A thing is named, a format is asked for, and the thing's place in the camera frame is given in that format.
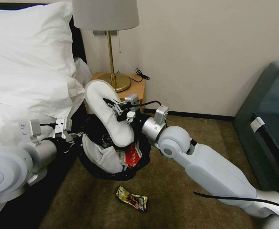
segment power cord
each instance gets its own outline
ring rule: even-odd
[[[222,196],[212,196],[207,194],[202,194],[198,192],[193,192],[195,195],[204,197],[204,198],[210,198],[210,199],[224,199],[224,200],[243,200],[243,201],[255,201],[255,202],[263,202],[267,204],[272,204],[279,207],[279,204],[276,202],[272,202],[269,200],[263,200],[263,199],[254,199],[254,198],[241,198],[241,197],[222,197]]]
[[[44,123],[44,124],[40,124],[40,126],[50,126],[51,128],[55,129],[56,123]]]
[[[160,106],[162,105],[159,101],[154,100],[154,101],[143,103],[143,104],[137,104],[137,105],[132,105],[131,104],[130,107],[143,107],[143,106],[149,105],[151,103],[158,103]]]
[[[137,82],[137,83],[140,83],[141,81],[143,81],[143,79],[145,79],[145,80],[150,80],[150,77],[144,75],[144,74],[142,73],[142,71],[141,71],[139,68],[136,68],[136,69],[135,69],[135,73],[136,73],[137,75],[139,75],[140,77],[142,77],[142,79],[141,79],[140,81],[137,81],[137,80],[135,80],[135,79],[132,79],[131,77],[129,77],[129,78],[130,78],[131,80]]]

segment black garbage bag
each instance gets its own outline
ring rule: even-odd
[[[79,159],[82,165],[89,171],[89,173],[100,179],[117,181],[132,179],[138,170],[140,170],[149,163],[149,154],[151,150],[151,145],[148,142],[146,136],[136,131],[135,129],[133,130],[134,141],[139,141],[139,149],[142,152],[142,157],[134,168],[127,168],[125,171],[115,174],[108,173],[90,161],[90,159],[86,156],[83,147],[81,147],[79,152]],[[98,119],[98,117],[94,114],[89,115],[89,118],[85,121],[85,125],[83,126],[82,131],[89,137],[89,139],[92,142],[105,148],[113,146],[115,150],[125,150],[129,147],[126,146],[121,148],[114,145],[107,129],[105,128],[103,123]]]

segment table lamp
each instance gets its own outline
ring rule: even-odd
[[[99,77],[116,92],[131,85],[128,76],[114,72],[110,31],[127,30],[139,25],[136,0],[73,0],[74,25],[80,29],[107,31],[111,73]]]

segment brass lamp base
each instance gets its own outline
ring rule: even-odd
[[[111,83],[111,73],[104,74],[100,76],[98,79],[108,82],[116,92],[127,90],[131,86],[131,80],[128,76],[121,73],[115,73],[115,76],[116,83]]]

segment baseboard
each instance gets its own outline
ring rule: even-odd
[[[155,113],[155,109],[145,108],[145,113]],[[216,120],[225,120],[233,121],[235,117],[225,116],[225,115],[214,115],[214,114],[198,114],[198,113],[188,113],[188,112],[179,112],[179,111],[169,111],[169,115],[181,116],[181,117],[192,117],[192,118],[205,118],[205,119],[216,119]]]

